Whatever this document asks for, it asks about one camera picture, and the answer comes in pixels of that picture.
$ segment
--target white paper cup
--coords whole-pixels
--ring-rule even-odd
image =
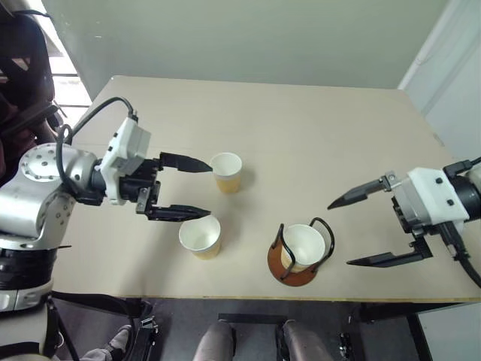
[[[306,224],[293,224],[284,230],[284,241],[294,253],[295,264],[291,272],[298,273],[321,260],[325,252],[324,237]],[[283,246],[280,261],[287,269],[292,260]]]
[[[242,159],[233,153],[219,153],[210,160],[213,176],[223,193],[236,193],[241,184]]]
[[[180,243],[200,259],[214,258],[220,250],[220,223],[213,215],[187,220],[179,229]]]

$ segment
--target beige table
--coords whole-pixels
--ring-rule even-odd
[[[349,188],[386,171],[440,168],[452,161],[405,94],[349,89],[114,77],[94,105],[125,96],[152,132],[149,156],[160,151],[208,161],[220,151],[244,160],[243,189],[221,194],[211,174],[166,170],[160,203],[209,209],[222,225],[217,258],[202,261],[177,240],[178,223],[156,223],[135,207],[77,205],[55,265],[55,288],[124,296],[323,300],[463,301],[481,293],[438,237],[433,258],[393,268],[346,261],[410,251],[390,195],[327,211]],[[76,137],[102,156],[126,116],[121,104],[102,111]],[[308,285],[276,281],[266,262],[280,223],[326,219],[337,247]],[[464,239],[481,269],[479,223]]]

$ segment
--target gray floor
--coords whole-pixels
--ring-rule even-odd
[[[211,299],[150,299],[153,314],[160,324],[160,342],[156,359],[190,361],[197,344],[218,313],[276,314],[301,321],[325,341],[334,360],[339,354],[339,333],[355,304],[347,302],[297,302]],[[82,355],[102,346],[126,323],[124,317],[78,308],[56,302],[71,338]],[[368,361],[417,361],[409,328],[400,320],[365,325],[363,341]],[[235,324],[237,353],[235,360],[275,360],[274,326]],[[57,353],[69,359],[65,347]]]

